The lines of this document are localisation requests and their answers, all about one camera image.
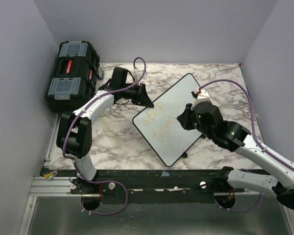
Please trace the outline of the black framed whiteboard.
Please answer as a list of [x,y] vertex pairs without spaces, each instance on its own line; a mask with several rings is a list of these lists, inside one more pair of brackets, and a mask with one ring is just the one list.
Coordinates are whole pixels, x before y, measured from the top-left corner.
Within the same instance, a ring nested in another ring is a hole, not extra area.
[[194,102],[191,92],[198,87],[194,76],[188,73],[156,98],[153,108],[144,108],[132,119],[165,166],[174,165],[201,136],[197,130],[184,130],[173,119],[184,112],[187,103]]

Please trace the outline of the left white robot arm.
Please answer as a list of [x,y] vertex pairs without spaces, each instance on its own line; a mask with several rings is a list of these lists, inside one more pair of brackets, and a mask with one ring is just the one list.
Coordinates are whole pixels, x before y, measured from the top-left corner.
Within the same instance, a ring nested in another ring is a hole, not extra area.
[[92,125],[107,109],[120,99],[128,99],[132,104],[153,108],[146,85],[140,80],[146,71],[129,70],[115,67],[112,77],[99,87],[96,95],[86,104],[72,113],[63,113],[60,117],[56,146],[62,150],[63,157],[70,159],[78,178],[82,179],[82,188],[87,193],[98,190],[99,182],[95,178],[97,170],[92,164],[90,149],[92,146]]

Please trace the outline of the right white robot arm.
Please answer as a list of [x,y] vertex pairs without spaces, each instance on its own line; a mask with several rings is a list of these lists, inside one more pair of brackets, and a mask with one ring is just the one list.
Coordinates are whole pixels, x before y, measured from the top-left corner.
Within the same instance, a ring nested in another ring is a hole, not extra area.
[[198,130],[218,147],[235,152],[254,162],[268,175],[245,173],[229,169],[227,175],[216,179],[222,192],[230,188],[246,188],[276,196],[278,202],[294,210],[294,163],[253,137],[239,123],[223,119],[219,108],[209,101],[194,108],[187,104],[177,120],[185,130]]

